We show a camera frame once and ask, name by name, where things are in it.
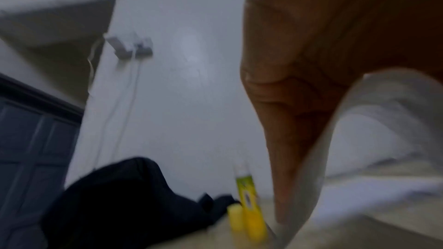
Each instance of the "black fabric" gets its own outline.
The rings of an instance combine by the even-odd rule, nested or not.
[[[168,187],[159,166],[132,158],[98,169],[71,185],[44,214],[49,249],[144,249],[213,225],[232,196],[199,203]]]

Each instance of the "skin crease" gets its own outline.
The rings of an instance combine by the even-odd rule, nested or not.
[[[245,0],[240,75],[264,128],[279,222],[300,164],[354,81],[396,66],[442,81],[442,3]]]

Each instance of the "dark blue door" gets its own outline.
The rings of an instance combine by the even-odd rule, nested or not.
[[[38,221],[63,190],[79,127],[0,96],[0,249],[45,248]]]

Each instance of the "hand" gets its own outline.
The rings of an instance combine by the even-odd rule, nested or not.
[[[301,162],[356,79],[394,66],[443,77],[442,3],[245,1],[241,79],[264,127],[278,221]]]

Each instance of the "door panel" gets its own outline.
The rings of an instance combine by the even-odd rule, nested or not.
[[[39,249],[38,221],[63,190],[80,124],[0,98],[0,249]]]

